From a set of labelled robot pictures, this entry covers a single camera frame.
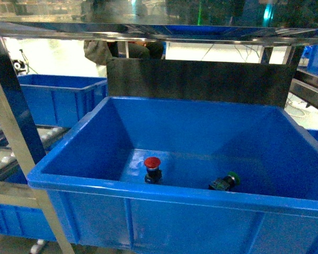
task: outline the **red emergency stop button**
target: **red emergency stop button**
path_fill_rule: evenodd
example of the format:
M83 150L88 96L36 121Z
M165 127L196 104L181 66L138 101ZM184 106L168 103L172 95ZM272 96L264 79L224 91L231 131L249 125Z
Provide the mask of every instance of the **red emergency stop button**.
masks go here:
M146 168L148 169L156 169L159 167L161 161L157 157L148 157L145 161L144 164Z

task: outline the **floor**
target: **floor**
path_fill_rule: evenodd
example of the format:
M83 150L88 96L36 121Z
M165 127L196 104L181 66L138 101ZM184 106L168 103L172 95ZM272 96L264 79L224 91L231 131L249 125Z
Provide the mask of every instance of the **floor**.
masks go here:
M7 39L6 44L13 59L23 60L21 53L19 51L19 49L23 49L23 52L29 60L30 67L32 68L30 70L31 74L39 73L101 77L105 77L107 75L104 66L96 66L96 64L90 62L84 57L83 41ZM306 103L303 102L301 99L297 98L296 96L289 94L285 110L299 125L303 126L304 128L318 129L318 110L311 106L306 107ZM22 239L0 235L0 254L29 253L30 248L33 244L35 244L35 242L35 240L31 239ZM60 254L61 250L57 243L50 242L44 248L42 253ZM103 248L100 248L96 252L96 254L103 253L117 254L131 252Z

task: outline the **person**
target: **person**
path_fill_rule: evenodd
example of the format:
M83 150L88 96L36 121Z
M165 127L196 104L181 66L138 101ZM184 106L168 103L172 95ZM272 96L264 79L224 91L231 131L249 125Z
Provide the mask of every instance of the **person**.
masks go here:
M119 57L117 42L107 43L113 57ZM162 42L129 42L128 54L129 58L140 59L161 59L164 52Z

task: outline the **black cable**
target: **black cable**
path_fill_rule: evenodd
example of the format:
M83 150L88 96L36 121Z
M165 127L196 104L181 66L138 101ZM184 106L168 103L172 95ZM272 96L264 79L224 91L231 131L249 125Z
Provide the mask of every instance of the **black cable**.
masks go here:
M30 67L30 63L29 63L29 61L28 61L28 59L27 59L25 53L23 52L23 50L22 50L22 49L19 49L19 51L21 52L22 58L23 58L23 60L26 62L26 65L27 65L26 74L30 73L30 69L31 69L32 71L34 71L36 74L38 74L32 67Z
M213 48L214 45L215 45L215 43L213 43L212 46L207 50L205 55L202 57L201 61L204 59L204 57L207 55L207 53L210 52L210 50Z

